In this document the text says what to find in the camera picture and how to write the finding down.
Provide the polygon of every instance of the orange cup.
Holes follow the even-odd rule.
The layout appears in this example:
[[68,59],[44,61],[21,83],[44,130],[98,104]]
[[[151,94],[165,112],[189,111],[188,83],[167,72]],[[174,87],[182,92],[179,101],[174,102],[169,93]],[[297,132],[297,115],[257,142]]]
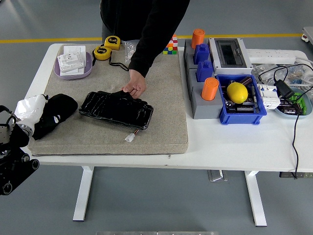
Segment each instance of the orange cup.
[[196,28],[192,34],[191,48],[195,49],[196,45],[203,43],[205,32],[203,29]]
[[204,100],[211,101],[215,98],[217,89],[219,88],[219,81],[214,77],[208,77],[204,81],[201,97]]

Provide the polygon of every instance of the purple bowl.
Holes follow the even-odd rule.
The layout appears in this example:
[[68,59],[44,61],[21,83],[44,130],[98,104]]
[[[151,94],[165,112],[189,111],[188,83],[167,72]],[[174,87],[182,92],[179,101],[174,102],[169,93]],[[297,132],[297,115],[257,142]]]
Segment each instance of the purple bowl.
[[84,69],[84,74],[60,76],[60,66],[59,66],[58,58],[56,58],[55,63],[54,63],[54,73],[59,78],[65,79],[65,80],[79,79],[79,78],[87,77],[91,73],[91,69],[92,69],[92,56],[88,52],[86,52],[86,66]]

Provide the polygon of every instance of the rubik's cube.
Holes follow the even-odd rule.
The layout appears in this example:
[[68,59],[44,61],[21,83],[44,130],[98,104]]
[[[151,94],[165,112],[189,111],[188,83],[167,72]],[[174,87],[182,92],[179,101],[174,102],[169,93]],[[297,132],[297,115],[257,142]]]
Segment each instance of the rubik's cube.
[[166,46],[166,48],[163,51],[164,55],[176,55],[178,50],[178,41],[177,41],[177,36],[174,34],[172,36],[172,39]]

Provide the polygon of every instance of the black sleeve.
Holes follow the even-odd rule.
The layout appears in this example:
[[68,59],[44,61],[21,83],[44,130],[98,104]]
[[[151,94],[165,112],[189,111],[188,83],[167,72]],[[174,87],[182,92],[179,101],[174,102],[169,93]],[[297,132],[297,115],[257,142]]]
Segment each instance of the black sleeve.
[[154,0],[129,69],[146,76],[154,59],[166,48],[190,0]]

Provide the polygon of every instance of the hand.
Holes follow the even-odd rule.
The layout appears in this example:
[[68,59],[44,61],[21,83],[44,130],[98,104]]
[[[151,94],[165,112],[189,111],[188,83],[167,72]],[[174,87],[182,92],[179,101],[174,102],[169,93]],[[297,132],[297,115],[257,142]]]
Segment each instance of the hand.
[[129,75],[131,79],[122,89],[124,92],[129,92],[134,99],[137,99],[147,88],[146,80],[136,70],[129,70]]

